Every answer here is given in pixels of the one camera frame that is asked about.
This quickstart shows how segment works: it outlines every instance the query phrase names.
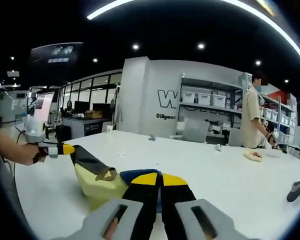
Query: seated woman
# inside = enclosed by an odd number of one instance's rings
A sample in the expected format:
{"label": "seated woman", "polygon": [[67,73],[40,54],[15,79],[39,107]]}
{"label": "seated woman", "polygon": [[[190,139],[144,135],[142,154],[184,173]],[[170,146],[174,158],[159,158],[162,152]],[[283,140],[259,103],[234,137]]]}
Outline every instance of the seated woman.
{"label": "seated woman", "polygon": [[64,113],[67,116],[74,113],[74,109],[72,108],[72,102],[70,100],[66,103],[66,109],[64,110]]}

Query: cardboard box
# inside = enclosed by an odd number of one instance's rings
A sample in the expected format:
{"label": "cardboard box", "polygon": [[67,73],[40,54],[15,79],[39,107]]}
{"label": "cardboard box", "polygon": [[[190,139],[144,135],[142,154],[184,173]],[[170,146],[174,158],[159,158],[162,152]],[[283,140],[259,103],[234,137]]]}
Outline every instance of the cardboard box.
{"label": "cardboard box", "polygon": [[86,111],[86,117],[91,119],[102,119],[102,111]]}

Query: beige shirt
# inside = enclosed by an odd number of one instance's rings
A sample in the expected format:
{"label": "beige shirt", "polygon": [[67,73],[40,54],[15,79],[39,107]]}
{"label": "beige shirt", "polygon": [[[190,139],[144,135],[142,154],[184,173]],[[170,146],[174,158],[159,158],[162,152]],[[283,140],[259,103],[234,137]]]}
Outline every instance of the beige shirt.
{"label": "beige shirt", "polygon": [[259,119],[260,117],[258,93],[251,86],[246,92],[242,103],[241,142],[246,148],[255,149],[261,143],[259,130],[251,122],[253,119]]}

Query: computer monitor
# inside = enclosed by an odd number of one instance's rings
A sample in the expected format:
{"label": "computer monitor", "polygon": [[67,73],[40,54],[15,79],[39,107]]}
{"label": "computer monitor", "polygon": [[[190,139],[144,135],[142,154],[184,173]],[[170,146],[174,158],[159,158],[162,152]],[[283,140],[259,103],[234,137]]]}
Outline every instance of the computer monitor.
{"label": "computer monitor", "polygon": [[74,112],[76,114],[83,114],[90,109],[90,104],[88,101],[75,101],[74,102]]}

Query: small object on table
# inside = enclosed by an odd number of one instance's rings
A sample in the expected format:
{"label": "small object on table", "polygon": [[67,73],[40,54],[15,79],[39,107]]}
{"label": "small object on table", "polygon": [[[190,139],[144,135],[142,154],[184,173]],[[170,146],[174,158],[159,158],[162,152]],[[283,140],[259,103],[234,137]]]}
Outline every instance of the small object on table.
{"label": "small object on table", "polygon": [[294,202],[300,196],[300,181],[295,181],[292,184],[291,190],[286,196],[286,200],[289,203]]}
{"label": "small object on table", "polygon": [[221,152],[221,145],[220,144],[215,145],[215,150]]}
{"label": "small object on table", "polygon": [[259,152],[256,152],[256,151],[246,151],[244,153],[244,156],[255,162],[261,162],[262,158],[263,158],[263,156]]}
{"label": "small object on table", "polygon": [[156,140],[156,137],[153,134],[150,134],[149,136],[150,136],[150,138],[149,138],[150,141],[155,141]]}

